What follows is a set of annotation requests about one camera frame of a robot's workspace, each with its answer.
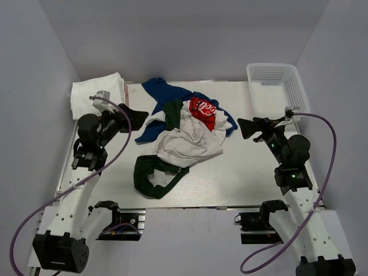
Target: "blue cloth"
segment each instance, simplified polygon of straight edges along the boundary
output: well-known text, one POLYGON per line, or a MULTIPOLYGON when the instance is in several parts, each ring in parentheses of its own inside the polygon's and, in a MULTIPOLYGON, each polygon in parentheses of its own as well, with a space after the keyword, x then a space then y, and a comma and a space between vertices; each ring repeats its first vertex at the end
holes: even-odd
MULTIPOLYGON (((226 135, 229 136, 235 129, 237 129, 237 125, 234 119, 230 116, 230 114, 220 108, 218 105, 218 101, 215 99, 210 99, 206 95, 203 95, 199 92, 191 92, 182 87, 168 85, 166 81, 162 78, 150 79, 148 82, 142 83, 143 88, 146 92, 152 96, 156 101, 157 105, 152 112, 152 115, 162 111, 163 105, 166 102, 175 101, 176 99, 181 99, 182 101, 187 101, 192 97, 197 97, 200 99, 205 99, 214 105, 218 110, 222 110, 226 116, 228 116, 228 122, 232 124, 232 127, 226 130, 226 135)), ((161 121, 153 121, 145 128, 143 134, 137 138, 135 141, 137 143, 146 143, 153 142, 157 139, 161 132, 166 129, 166 123, 161 121)))

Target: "pile of clothes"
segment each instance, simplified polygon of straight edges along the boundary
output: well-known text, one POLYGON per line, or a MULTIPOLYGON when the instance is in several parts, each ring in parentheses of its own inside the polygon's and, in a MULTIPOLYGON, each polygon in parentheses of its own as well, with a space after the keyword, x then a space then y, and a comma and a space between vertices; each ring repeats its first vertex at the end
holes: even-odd
POLYGON ((221 144, 237 125, 215 99, 168 85, 162 78, 142 84, 158 103, 137 143, 153 142, 137 158, 134 186, 162 198, 189 167, 223 152, 221 144))

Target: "white towel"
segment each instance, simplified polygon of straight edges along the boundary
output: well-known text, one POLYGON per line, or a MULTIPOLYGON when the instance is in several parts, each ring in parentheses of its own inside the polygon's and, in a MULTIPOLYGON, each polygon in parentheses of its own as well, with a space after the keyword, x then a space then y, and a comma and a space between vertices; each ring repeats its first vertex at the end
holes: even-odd
POLYGON ((110 100, 115 104, 125 103, 124 79, 119 73, 84 82, 74 82, 70 97, 73 120, 78 120, 88 113, 101 115, 101 112, 92 106, 93 102, 89 99, 89 96, 95 96, 101 90, 110 92, 110 100))

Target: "white table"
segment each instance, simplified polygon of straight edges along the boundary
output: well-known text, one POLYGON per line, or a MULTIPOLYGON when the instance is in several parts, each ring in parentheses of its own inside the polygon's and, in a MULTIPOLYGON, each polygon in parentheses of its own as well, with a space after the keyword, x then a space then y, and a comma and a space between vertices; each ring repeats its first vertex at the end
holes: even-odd
MULTIPOLYGON (((247 82, 177 82, 175 86, 202 92, 209 98, 217 99, 220 107, 231 116, 252 119, 247 82)), ((156 101, 147 94, 140 84, 128 85, 129 106, 134 110, 152 112, 156 101)), ((89 205, 101 200, 118 202, 124 209, 204 207, 204 206, 257 206, 266 200, 282 199, 274 180, 274 169, 278 163, 265 143, 244 140, 240 129, 233 132, 223 143, 224 153, 195 164, 190 172, 161 200, 147 198, 137 192, 133 185, 133 171, 136 158, 147 145, 134 141, 143 132, 133 132, 125 152, 107 168, 93 190, 89 205)), ((286 137, 297 134, 292 126, 286 137)), ((119 133, 106 147, 108 161, 119 151, 127 134, 119 133)), ((69 155, 61 189, 68 185, 72 154, 69 155)), ((309 163, 309 176, 315 178, 309 163)))

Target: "dark green cloth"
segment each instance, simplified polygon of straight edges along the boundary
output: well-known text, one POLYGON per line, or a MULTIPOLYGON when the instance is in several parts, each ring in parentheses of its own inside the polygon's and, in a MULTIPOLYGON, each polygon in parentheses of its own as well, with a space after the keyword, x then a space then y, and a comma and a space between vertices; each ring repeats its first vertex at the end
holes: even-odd
POLYGON ((139 156, 134 167, 134 187, 145 196, 160 199, 170 192, 184 175, 189 173, 189 167, 179 170, 179 167, 162 161, 157 155, 139 156), (166 187, 162 187, 160 185, 156 185, 154 187, 148 180, 148 176, 154 173, 154 169, 177 175, 166 187))
POLYGON ((171 131, 174 128, 180 127, 180 110, 182 107, 183 102, 181 99, 164 104, 163 111, 166 115, 165 122, 167 131, 171 131))
MULTIPOLYGON (((166 115, 165 122, 167 125, 167 131, 180 127, 180 110, 182 107, 183 102, 180 99, 168 102, 163 106, 163 111, 166 115)), ((160 199, 170 192, 179 180, 187 173, 189 173, 189 167, 180 168, 178 166, 171 165, 161 160, 157 155, 142 155, 137 158, 136 165, 134 167, 134 187, 145 196, 160 199), (162 187, 160 185, 156 185, 154 187, 148 180, 148 176, 153 174, 155 169, 166 173, 173 173, 176 174, 176 176, 166 187, 162 187)))

